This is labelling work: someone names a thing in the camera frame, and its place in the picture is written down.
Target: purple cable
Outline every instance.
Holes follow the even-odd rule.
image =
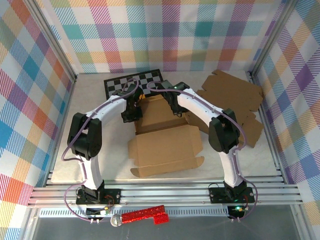
[[[115,99],[112,100],[112,101],[106,101],[105,103],[103,103],[103,104],[101,104],[99,107],[97,107],[96,110],[95,110],[95,111],[87,118],[87,120],[84,122],[84,124],[82,125],[82,127],[80,128],[80,130],[78,131],[78,133],[74,136],[74,138],[72,139],[72,141],[68,144],[68,146],[66,147],[66,149],[64,150],[64,152],[63,152],[63,154],[62,154],[62,156],[61,156],[61,159],[62,159],[62,161],[64,161],[64,162],[71,161],[71,160],[77,160],[77,161],[80,161],[80,162],[82,163],[81,166],[82,166],[82,170],[83,170],[84,181],[83,181],[82,183],[77,183],[77,184],[74,184],[74,185],[71,185],[70,187],[68,187],[68,188],[65,190],[65,192],[64,192],[63,201],[64,201],[64,204],[65,204],[66,207],[70,210],[71,213],[73,213],[73,214],[74,214],[75,216],[77,216],[78,218],[80,218],[80,219],[82,219],[82,220],[85,220],[85,221],[87,221],[87,222],[91,222],[91,221],[90,221],[89,219],[87,219],[87,218],[85,218],[85,217],[83,217],[83,216],[80,216],[80,215],[78,215],[77,213],[75,213],[75,212],[71,209],[71,207],[69,207],[69,205],[68,205],[68,203],[67,203],[67,194],[68,194],[68,191],[69,191],[71,188],[73,188],[73,187],[77,187],[77,186],[81,186],[81,185],[85,184],[85,182],[87,181],[87,172],[86,172],[85,166],[84,166],[84,164],[83,164],[84,161],[81,160],[80,158],[77,158],[77,157],[71,157],[71,158],[67,158],[67,159],[66,159],[65,156],[66,156],[67,152],[69,151],[69,149],[72,147],[72,145],[76,142],[76,140],[78,139],[78,137],[80,136],[80,134],[82,133],[82,131],[86,128],[88,122],[89,122],[102,108],[104,108],[105,106],[107,106],[107,105],[110,104],[110,103],[113,103],[113,102],[118,101],[118,100],[120,100],[120,99],[124,99],[124,98],[126,98],[126,97],[128,97],[128,96],[130,96],[130,95],[132,95],[132,94],[135,93],[135,91],[136,91],[136,90],[138,89],[138,87],[139,87],[139,81],[136,80],[136,79],[134,79],[134,78],[130,78],[127,82],[131,82],[131,81],[136,81],[137,84],[136,84],[135,88],[134,88],[131,92],[129,92],[129,93],[123,95],[123,96],[117,97],[117,98],[115,98]]]
[[[241,176],[240,174],[240,171],[239,171],[239,168],[238,168],[238,164],[237,164],[237,160],[236,160],[236,151],[240,151],[241,149],[243,149],[246,145],[247,145],[247,137],[246,137],[246,134],[245,134],[245,131],[242,129],[242,127],[236,122],[234,121],[231,117],[229,117],[228,115],[224,114],[223,112],[219,112],[217,110],[215,110],[211,105],[207,104],[205,101],[201,100],[200,98],[198,98],[197,96],[194,96],[188,92],[185,92],[185,91],[181,91],[181,90],[178,90],[178,89],[154,89],[154,88],[151,88],[149,87],[150,84],[158,84],[158,83],[161,83],[161,81],[151,81],[151,82],[148,82],[148,84],[146,85],[146,88],[150,91],[153,91],[153,92],[176,92],[176,93],[180,93],[180,94],[184,94],[184,95],[187,95],[189,96],[190,98],[192,99],[195,99],[197,100],[198,102],[200,102],[202,105],[206,106],[208,109],[210,109],[211,111],[215,112],[216,114],[220,114],[222,115],[224,118],[228,119],[233,125],[236,126],[237,129],[239,129],[240,133],[242,134],[243,136],[243,145],[242,146],[238,146],[236,148],[234,148],[232,150],[232,160],[233,160],[233,163],[234,163],[234,167],[235,167],[235,172],[236,174],[245,182],[247,182],[248,184],[251,184],[255,190],[255,201],[254,201],[254,204],[253,204],[253,207],[252,209],[250,210],[250,212],[248,212],[247,215],[243,216],[241,219],[245,219],[247,218],[252,212],[253,210],[256,208],[257,206],[257,203],[258,203],[258,190],[257,190],[257,187],[256,185],[251,182],[251,181],[248,181],[247,179],[245,179],[243,176]]]

